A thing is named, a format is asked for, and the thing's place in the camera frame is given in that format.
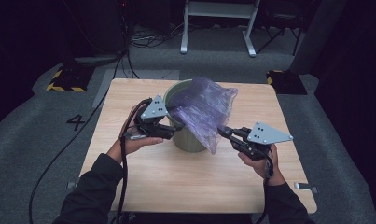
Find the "white metal stand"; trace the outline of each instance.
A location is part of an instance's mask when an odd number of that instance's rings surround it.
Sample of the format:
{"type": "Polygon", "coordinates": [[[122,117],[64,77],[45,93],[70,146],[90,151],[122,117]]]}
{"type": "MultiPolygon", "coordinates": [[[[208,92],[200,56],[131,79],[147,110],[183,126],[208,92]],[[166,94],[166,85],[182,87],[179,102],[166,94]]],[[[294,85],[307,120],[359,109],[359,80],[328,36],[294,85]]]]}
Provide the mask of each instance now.
{"type": "Polygon", "coordinates": [[[229,17],[249,19],[248,29],[243,31],[243,37],[249,55],[255,57],[257,54],[249,36],[258,13],[259,3],[260,0],[256,0],[254,4],[206,3],[186,0],[181,53],[188,52],[188,16],[229,17]]]}

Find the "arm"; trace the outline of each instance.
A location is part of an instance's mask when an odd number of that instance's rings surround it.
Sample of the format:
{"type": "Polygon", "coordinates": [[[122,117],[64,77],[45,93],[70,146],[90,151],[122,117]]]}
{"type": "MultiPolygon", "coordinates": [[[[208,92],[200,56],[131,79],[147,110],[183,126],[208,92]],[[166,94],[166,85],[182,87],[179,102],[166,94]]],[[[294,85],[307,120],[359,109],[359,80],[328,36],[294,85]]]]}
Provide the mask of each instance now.
{"type": "MultiPolygon", "coordinates": [[[[262,161],[252,161],[243,153],[238,154],[243,162],[254,168],[255,172],[265,178],[265,164],[262,161]]],[[[270,223],[314,223],[310,220],[307,210],[299,197],[287,185],[278,167],[277,147],[272,145],[272,163],[274,174],[267,182],[266,209],[270,223]]]]}
{"type": "MultiPolygon", "coordinates": [[[[143,146],[155,145],[162,141],[161,138],[152,137],[139,140],[126,139],[126,154],[133,153],[143,146]]],[[[91,170],[80,177],[75,190],[65,197],[62,211],[53,223],[107,223],[117,185],[123,177],[121,163],[121,145],[118,139],[106,154],[101,154],[98,157],[91,170]]]]}

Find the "printed number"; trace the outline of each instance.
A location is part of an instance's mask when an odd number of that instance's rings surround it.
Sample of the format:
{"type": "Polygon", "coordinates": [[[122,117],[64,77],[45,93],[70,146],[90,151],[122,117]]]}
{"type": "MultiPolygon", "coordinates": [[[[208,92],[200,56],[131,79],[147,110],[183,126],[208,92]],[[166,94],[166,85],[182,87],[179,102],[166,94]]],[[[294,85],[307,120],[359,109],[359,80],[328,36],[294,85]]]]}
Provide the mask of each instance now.
{"type": "Polygon", "coordinates": [[[74,116],[73,118],[69,119],[68,121],[66,121],[67,123],[73,123],[75,124],[75,129],[74,131],[77,130],[77,128],[79,127],[79,124],[82,124],[82,123],[85,123],[86,121],[83,121],[82,120],[82,116],[81,115],[76,115],[74,116]]]}

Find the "cable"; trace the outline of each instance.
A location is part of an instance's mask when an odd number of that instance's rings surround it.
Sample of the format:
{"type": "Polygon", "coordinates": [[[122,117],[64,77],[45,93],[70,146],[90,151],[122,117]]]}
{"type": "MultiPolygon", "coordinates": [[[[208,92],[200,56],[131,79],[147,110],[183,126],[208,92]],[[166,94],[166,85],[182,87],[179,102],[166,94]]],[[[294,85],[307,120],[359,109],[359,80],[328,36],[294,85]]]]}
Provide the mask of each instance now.
{"type": "Polygon", "coordinates": [[[168,77],[173,71],[174,70],[171,70],[171,72],[169,74],[162,76],[161,79],[164,79],[165,77],[168,77]]]}
{"type": "Polygon", "coordinates": [[[77,21],[77,18],[74,16],[73,12],[71,11],[70,7],[68,6],[68,4],[66,4],[65,0],[63,0],[63,3],[65,5],[65,7],[67,8],[69,14],[71,15],[74,23],[76,24],[78,30],[80,31],[80,33],[83,35],[83,37],[88,41],[88,43],[91,45],[92,48],[102,52],[102,53],[106,53],[106,54],[115,54],[115,57],[114,58],[111,58],[111,59],[105,59],[105,60],[97,60],[95,62],[89,62],[89,63],[85,63],[85,62],[80,62],[80,61],[77,61],[82,67],[98,67],[98,66],[103,66],[103,65],[107,65],[107,64],[110,64],[110,63],[113,63],[115,61],[117,61],[120,57],[123,57],[123,55],[125,54],[125,49],[122,50],[122,51],[107,51],[107,50],[103,50],[103,49],[99,49],[97,48],[92,42],[91,40],[86,36],[85,32],[83,32],[83,29],[81,28],[81,25],[79,24],[79,22],[77,21]]]}
{"type": "Polygon", "coordinates": [[[129,61],[129,66],[130,66],[130,69],[132,70],[132,78],[134,78],[134,76],[136,76],[138,79],[140,78],[134,71],[134,68],[132,67],[132,60],[130,59],[130,50],[127,49],[127,60],[129,61]]]}
{"type": "Polygon", "coordinates": [[[127,166],[127,155],[126,155],[126,132],[129,129],[128,125],[132,122],[132,118],[134,115],[137,113],[138,109],[141,107],[141,105],[145,104],[146,100],[141,101],[133,110],[133,112],[130,114],[130,116],[126,120],[126,126],[122,130],[121,135],[120,135],[120,147],[121,147],[121,156],[123,159],[123,186],[121,188],[121,194],[120,194],[120,200],[118,202],[118,211],[116,214],[116,217],[114,217],[111,221],[113,223],[114,220],[116,220],[117,224],[120,223],[120,218],[123,217],[121,216],[121,211],[123,209],[123,204],[124,204],[124,199],[126,196],[126,189],[127,189],[127,179],[128,179],[128,166],[127,166]]]}
{"type": "Polygon", "coordinates": [[[163,35],[163,34],[158,34],[158,35],[147,35],[146,31],[137,31],[135,34],[132,36],[132,43],[131,45],[137,48],[155,48],[158,45],[161,45],[167,40],[173,39],[175,36],[182,35],[182,33],[179,34],[174,34],[175,31],[178,30],[179,27],[181,27],[184,23],[182,22],[181,24],[175,26],[175,28],[170,32],[169,36],[163,35]],[[143,41],[147,40],[145,44],[142,43],[137,43],[137,41],[143,41]]]}
{"type": "MultiPolygon", "coordinates": [[[[118,63],[116,64],[115,66],[115,71],[114,71],[114,75],[113,75],[113,78],[115,78],[116,76],[116,71],[118,70],[118,64],[120,63],[120,60],[118,60],[118,63]]],[[[35,193],[36,193],[36,190],[41,182],[41,180],[43,179],[43,177],[45,176],[45,174],[48,172],[49,168],[51,167],[51,165],[59,158],[59,156],[74,142],[74,140],[79,136],[79,134],[83,131],[83,129],[87,126],[87,124],[90,122],[91,118],[94,116],[95,112],[98,110],[98,108],[100,107],[101,103],[103,102],[103,100],[105,99],[106,95],[108,94],[108,90],[106,91],[106,93],[104,94],[103,98],[101,99],[100,103],[98,103],[98,105],[94,108],[94,110],[91,112],[89,118],[86,120],[86,122],[83,124],[82,128],[77,131],[77,133],[72,137],[72,139],[56,154],[56,156],[53,158],[53,160],[51,160],[51,162],[49,163],[49,165],[46,167],[46,169],[44,170],[44,172],[41,174],[41,176],[38,178],[38,180],[36,181],[35,183],[35,186],[33,188],[33,191],[31,192],[31,197],[30,197],[30,202],[28,204],[28,218],[29,218],[29,221],[30,221],[30,224],[34,224],[33,222],[33,201],[34,201],[34,196],[35,196],[35,193]]]]}
{"type": "Polygon", "coordinates": [[[124,65],[123,65],[123,62],[121,62],[121,70],[123,70],[123,74],[126,78],[129,78],[126,74],[126,71],[124,71],[124,65]]]}
{"type": "Polygon", "coordinates": [[[271,176],[273,174],[273,167],[274,167],[274,164],[272,163],[272,156],[269,157],[269,155],[266,155],[265,153],[263,153],[260,150],[258,150],[258,152],[261,153],[263,156],[266,157],[267,164],[269,164],[269,167],[266,170],[266,177],[265,177],[264,183],[263,183],[263,189],[264,189],[264,208],[263,208],[263,212],[262,212],[261,216],[255,222],[255,224],[260,224],[263,221],[263,219],[267,216],[266,197],[267,197],[269,179],[271,178],[271,176]]]}

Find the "wooden table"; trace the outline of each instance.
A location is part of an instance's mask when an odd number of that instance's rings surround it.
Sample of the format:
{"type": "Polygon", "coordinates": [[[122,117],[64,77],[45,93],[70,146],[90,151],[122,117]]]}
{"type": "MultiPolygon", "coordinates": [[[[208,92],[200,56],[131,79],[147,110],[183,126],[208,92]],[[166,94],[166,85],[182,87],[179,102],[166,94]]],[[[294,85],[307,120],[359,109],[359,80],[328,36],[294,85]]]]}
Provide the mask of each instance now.
{"type": "MultiPolygon", "coordinates": [[[[164,95],[176,81],[117,78],[111,83],[81,175],[89,171],[100,153],[117,139],[132,107],[140,101],[164,95]]],[[[219,83],[237,88],[228,126],[252,128],[259,120],[289,133],[281,107],[270,85],[219,83]]],[[[168,125],[168,119],[161,121],[168,125]]],[[[313,194],[294,189],[294,182],[307,183],[292,141],[277,144],[279,166],[287,183],[299,195],[309,213],[316,211],[313,194]]],[[[238,158],[229,140],[221,139],[216,154],[209,150],[187,153],[173,141],[143,147],[127,156],[129,179],[124,211],[191,213],[261,213],[263,181],[238,158]]],[[[121,190],[112,210],[117,210],[121,190]]]]}

